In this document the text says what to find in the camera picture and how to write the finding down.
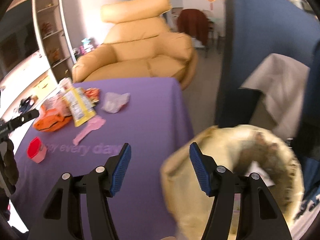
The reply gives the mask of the blue backpack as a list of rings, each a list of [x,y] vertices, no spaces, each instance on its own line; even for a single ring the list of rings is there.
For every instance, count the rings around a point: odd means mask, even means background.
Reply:
[[[319,43],[313,51],[313,61],[304,93],[302,117],[292,148],[300,161],[304,196],[299,218],[306,210],[319,204]]]

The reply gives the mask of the white yellow toy stand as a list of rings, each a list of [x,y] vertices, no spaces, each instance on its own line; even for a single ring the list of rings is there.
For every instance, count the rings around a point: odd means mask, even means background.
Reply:
[[[70,77],[65,77],[59,82],[59,89],[61,93],[65,93],[73,88],[73,83]]]

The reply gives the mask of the blue cloth covered cabinet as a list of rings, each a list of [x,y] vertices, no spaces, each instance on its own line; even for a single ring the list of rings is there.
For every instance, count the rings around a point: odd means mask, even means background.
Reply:
[[[226,39],[215,124],[248,124],[259,93],[241,85],[272,53],[307,66],[319,40],[319,21],[288,0],[226,0]]]

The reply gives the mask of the red cap pink container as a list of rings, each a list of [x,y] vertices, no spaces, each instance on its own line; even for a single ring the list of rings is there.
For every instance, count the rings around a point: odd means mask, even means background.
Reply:
[[[46,153],[47,147],[39,137],[35,137],[27,148],[27,157],[37,164],[45,159]]]

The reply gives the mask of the clear crumpled plastic wrapper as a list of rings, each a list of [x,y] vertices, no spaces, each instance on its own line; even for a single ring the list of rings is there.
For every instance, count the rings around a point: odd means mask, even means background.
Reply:
[[[117,94],[107,92],[101,109],[107,113],[116,114],[129,103],[129,100],[130,93]]]

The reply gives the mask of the white cloth on furniture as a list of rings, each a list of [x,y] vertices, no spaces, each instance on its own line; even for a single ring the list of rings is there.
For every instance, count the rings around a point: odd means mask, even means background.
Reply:
[[[285,140],[296,135],[310,68],[288,56],[270,54],[240,86],[261,92],[250,124]]]

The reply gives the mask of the dark red draped chair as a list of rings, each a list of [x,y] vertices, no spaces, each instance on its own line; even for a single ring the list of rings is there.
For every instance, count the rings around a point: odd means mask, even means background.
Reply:
[[[203,46],[208,44],[209,20],[206,15],[197,9],[183,9],[177,19],[177,28],[196,38]]]

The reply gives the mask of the red paper trash bucket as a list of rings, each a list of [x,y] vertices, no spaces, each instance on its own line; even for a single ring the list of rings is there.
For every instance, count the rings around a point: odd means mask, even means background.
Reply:
[[[294,152],[270,131],[210,127],[160,173],[167,210],[186,239],[291,239],[303,174]]]

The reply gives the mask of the yellow white snack wrapper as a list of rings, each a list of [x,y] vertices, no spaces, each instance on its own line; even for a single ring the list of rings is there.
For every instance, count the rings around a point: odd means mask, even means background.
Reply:
[[[79,127],[96,116],[91,100],[84,94],[81,87],[68,89],[64,96],[74,121],[74,126]]]

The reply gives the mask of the colourful toy boxes pile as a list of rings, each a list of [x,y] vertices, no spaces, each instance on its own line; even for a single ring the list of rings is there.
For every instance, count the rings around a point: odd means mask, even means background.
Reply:
[[[81,41],[82,45],[73,49],[73,53],[76,59],[80,56],[85,55],[93,50],[95,50],[98,46],[96,40],[94,38],[84,38]]]

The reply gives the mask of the purple tablecloth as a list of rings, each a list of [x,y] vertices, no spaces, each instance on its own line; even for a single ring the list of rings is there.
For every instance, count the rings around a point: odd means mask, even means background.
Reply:
[[[78,146],[73,139],[81,127],[72,122],[56,132],[29,128],[22,141],[15,143],[19,170],[16,192],[11,202],[28,229],[62,174],[88,174],[116,155],[125,143],[132,157],[120,191],[108,204],[120,239],[162,239],[176,233],[176,223],[164,204],[160,168],[165,159],[193,138],[188,111],[179,83],[173,78],[130,78],[80,83],[81,88],[130,93],[129,103],[110,114],[96,106],[106,120]],[[27,157],[30,142],[39,137],[47,147],[39,164]]]

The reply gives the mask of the red small snack packet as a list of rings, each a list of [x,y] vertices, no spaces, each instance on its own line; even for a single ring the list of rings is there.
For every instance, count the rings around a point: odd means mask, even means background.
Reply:
[[[100,101],[100,89],[99,88],[88,88],[84,89],[84,94],[89,98],[91,103],[96,104]]]

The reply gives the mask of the pink plastic panda packaging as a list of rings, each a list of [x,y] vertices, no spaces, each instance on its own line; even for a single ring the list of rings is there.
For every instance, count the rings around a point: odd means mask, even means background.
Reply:
[[[78,146],[82,139],[84,139],[92,131],[96,131],[96,130],[100,129],[105,124],[105,122],[106,122],[106,120],[98,115],[89,119],[87,122],[87,125],[73,139],[73,145]]]

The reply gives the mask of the wooden wall shelf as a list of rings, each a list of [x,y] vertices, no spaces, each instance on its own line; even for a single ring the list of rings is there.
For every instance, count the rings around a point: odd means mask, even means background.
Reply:
[[[62,0],[33,0],[33,16],[39,48],[44,53],[57,82],[72,77],[75,64]]]

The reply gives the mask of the orange snack bag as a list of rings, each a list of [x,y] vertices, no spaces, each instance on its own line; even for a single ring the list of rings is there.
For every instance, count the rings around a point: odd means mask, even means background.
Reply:
[[[67,125],[72,119],[70,110],[64,107],[47,108],[42,105],[39,113],[39,117],[33,122],[33,128],[40,132],[55,132]]]

